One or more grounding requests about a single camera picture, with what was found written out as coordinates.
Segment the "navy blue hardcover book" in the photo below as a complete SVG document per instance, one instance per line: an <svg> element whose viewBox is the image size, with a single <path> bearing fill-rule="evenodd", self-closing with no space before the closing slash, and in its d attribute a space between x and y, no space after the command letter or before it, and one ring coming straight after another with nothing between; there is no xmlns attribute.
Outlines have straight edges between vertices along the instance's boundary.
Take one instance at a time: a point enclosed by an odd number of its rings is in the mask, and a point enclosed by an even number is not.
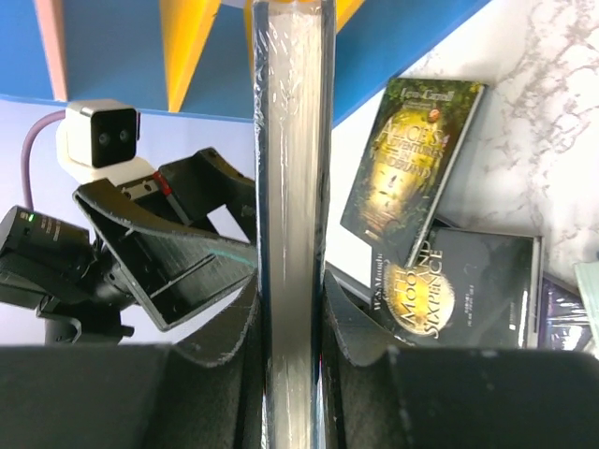
<svg viewBox="0 0 599 449"><path fill-rule="evenodd" d="M272 448L314 448L335 5L255 1L251 15L267 442Z"/></svg>

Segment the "green Alice Wonderland book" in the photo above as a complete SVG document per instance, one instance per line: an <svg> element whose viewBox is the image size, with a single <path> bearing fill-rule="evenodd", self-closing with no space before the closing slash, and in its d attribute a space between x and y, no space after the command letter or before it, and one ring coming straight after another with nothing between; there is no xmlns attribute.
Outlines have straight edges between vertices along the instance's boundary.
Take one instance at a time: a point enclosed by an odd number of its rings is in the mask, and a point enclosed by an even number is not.
<svg viewBox="0 0 599 449"><path fill-rule="evenodd" d="M410 259L486 88L471 80L391 79L361 156L342 226L401 261Z"/></svg>

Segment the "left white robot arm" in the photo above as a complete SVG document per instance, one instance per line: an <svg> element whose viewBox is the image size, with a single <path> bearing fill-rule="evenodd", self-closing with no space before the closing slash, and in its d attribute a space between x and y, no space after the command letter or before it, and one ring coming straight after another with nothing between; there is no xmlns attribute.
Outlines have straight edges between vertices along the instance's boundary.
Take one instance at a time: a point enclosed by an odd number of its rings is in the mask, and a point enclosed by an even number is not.
<svg viewBox="0 0 599 449"><path fill-rule="evenodd" d="M255 184L212 148L73 197L89 228L20 206L1 223L1 300L44 319L47 343L117 343L133 305L169 331L255 271Z"/></svg>

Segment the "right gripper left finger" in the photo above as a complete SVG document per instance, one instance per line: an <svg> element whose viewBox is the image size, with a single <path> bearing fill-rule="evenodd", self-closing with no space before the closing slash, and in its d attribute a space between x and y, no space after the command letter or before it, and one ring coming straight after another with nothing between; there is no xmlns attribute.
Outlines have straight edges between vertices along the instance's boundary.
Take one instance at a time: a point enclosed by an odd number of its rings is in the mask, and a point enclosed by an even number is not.
<svg viewBox="0 0 599 449"><path fill-rule="evenodd" d="M5 448L257 448L256 283L174 345L5 347Z"/></svg>

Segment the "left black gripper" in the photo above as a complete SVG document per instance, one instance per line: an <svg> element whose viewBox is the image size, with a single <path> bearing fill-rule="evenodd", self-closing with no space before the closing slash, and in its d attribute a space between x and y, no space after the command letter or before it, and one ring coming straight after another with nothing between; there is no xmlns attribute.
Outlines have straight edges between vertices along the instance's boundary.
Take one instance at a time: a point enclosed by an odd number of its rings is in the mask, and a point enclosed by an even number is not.
<svg viewBox="0 0 599 449"><path fill-rule="evenodd" d="M143 193L134 203L126 196L135 189ZM122 190L94 181L73 197L118 262L106 272L107 293L135 299L160 330L254 275L256 185L216 149L162 165Z"/></svg>

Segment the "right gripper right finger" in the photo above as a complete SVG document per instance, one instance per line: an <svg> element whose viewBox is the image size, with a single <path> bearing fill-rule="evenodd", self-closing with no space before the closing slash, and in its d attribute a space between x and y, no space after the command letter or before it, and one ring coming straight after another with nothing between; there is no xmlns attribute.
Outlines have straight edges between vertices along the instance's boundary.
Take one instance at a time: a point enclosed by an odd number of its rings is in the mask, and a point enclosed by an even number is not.
<svg viewBox="0 0 599 449"><path fill-rule="evenodd" d="M329 448L594 448L598 362L539 350L403 347L324 279Z"/></svg>

